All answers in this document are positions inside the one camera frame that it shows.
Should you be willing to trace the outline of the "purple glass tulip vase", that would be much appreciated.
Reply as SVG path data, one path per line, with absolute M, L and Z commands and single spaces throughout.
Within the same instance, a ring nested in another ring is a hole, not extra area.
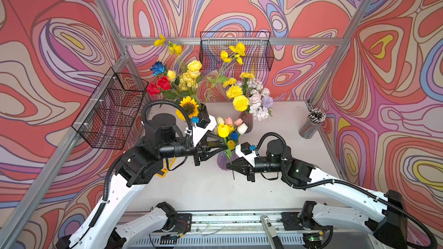
M 219 154 L 218 154 L 218 157 L 217 157 L 217 164 L 218 164 L 218 167 L 219 167 L 221 170 L 223 170 L 223 171 L 229 171 L 229 170 L 226 168 L 226 165 L 227 165 L 228 163 L 232 163 L 232 162 L 231 162 L 231 156 L 229 156 L 226 152 L 223 152 L 223 153 L 219 153 Z

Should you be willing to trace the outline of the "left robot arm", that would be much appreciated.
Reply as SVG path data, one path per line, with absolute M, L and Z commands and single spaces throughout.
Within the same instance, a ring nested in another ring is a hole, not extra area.
M 105 176 L 103 197 L 80 228 L 61 237 L 58 249 L 127 249 L 160 230 L 175 230 L 177 212 L 168 203 L 126 224 L 119 221 L 136 198 L 172 158 L 191 156 L 199 165 L 226 146 L 215 141 L 216 119 L 204 106 L 196 118 L 170 100 L 147 103 L 142 111 L 145 135 L 114 160 Z

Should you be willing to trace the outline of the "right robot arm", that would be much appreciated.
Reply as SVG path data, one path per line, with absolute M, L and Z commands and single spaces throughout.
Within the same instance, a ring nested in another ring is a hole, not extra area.
M 250 182 L 255 181 L 257 174 L 278 173 L 281 181 L 292 189 L 311 190 L 343 203 L 342 207 L 327 207 L 307 201 L 299 213 L 303 227 L 357 229 L 393 249 L 419 249 L 420 244 L 408 241 L 408 222 L 412 222 L 429 238 L 429 244 L 425 246 L 427 249 L 438 247 L 431 230 L 406 211 L 400 193 L 369 190 L 296 159 L 286 141 L 277 133 L 264 134 L 257 145 L 248 142 L 238 145 L 235 152 L 238 158 L 226 167 L 246 176 Z

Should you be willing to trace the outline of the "yellow tulip front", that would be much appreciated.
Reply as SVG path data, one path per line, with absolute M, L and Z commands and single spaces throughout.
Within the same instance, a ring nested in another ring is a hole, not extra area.
M 233 140 L 227 141 L 227 145 L 228 145 L 229 150 L 231 150 L 231 151 L 233 151 L 236 147 L 236 143 Z

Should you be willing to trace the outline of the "yellow tulip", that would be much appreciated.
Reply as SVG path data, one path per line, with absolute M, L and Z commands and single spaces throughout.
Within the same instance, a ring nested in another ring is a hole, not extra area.
M 236 143 L 233 140 L 227 141 L 227 145 L 228 145 L 229 150 L 231 150 L 231 151 L 233 151 L 236 147 Z
M 221 138 L 226 138 L 230 134 L 230 128 L 229 125 L 226 124 L 220 124 L 218 126 L 218 136 Z

